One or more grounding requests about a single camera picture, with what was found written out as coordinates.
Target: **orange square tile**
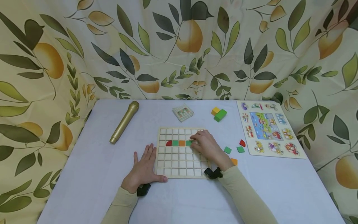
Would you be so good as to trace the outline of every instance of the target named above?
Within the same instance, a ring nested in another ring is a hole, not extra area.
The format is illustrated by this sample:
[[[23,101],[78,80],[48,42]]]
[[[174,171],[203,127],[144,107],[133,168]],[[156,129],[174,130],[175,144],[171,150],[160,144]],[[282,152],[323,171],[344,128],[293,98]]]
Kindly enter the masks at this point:
[[[180,141],[179,141],[179,146],[185,146],[185,141],[180,140]]]
[[[234,159],[234,158],[230,158],[230,159],[231,159],[232,163],[233,163],[235,166],[237,166],[237,159]]]

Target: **small pattern card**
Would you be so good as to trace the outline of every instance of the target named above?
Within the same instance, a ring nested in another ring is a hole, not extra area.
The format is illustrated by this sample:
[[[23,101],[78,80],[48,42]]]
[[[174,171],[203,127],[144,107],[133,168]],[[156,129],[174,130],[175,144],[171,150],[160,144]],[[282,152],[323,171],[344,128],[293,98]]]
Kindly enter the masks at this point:
[[[173,113],[176,115],[180,122],[183,122],[194,115],[194,112],[186,104],[173,108]]]

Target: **right hand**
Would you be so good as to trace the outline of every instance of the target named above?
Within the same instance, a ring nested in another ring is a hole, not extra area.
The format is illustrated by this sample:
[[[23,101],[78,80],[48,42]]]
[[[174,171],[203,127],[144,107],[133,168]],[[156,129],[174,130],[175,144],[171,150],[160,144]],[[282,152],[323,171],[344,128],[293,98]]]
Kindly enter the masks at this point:
[[[234,166],[229,156],[222,151],[214,137],[207,130],[198,131],[190,138],[199,142],[199,144],[192,143],[191,147],[215,162],[222,171]]]

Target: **wooden grid board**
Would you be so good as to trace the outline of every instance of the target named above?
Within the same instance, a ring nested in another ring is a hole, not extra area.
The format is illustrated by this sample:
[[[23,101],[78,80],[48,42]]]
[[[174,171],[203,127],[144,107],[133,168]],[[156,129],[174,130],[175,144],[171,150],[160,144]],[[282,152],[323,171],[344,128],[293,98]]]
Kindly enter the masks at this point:
[[[167,178],[207,179],[204,171],[211,167],[208,159],[190,147],[189,137],[203,128],[161,127],[154,172]]]
[[[281,105],[272,101],[237,101],[251,155],[306,159]]]

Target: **fabric backdrop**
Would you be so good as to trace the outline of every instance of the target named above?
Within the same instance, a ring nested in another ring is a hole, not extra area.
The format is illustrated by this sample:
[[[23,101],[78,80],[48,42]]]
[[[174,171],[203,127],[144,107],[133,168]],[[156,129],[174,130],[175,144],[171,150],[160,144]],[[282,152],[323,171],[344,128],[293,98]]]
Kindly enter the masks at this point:
[[[357,15],[356,0],[0,2],[0,224],[36,223],[103,98],[279,102],[357,224]]]

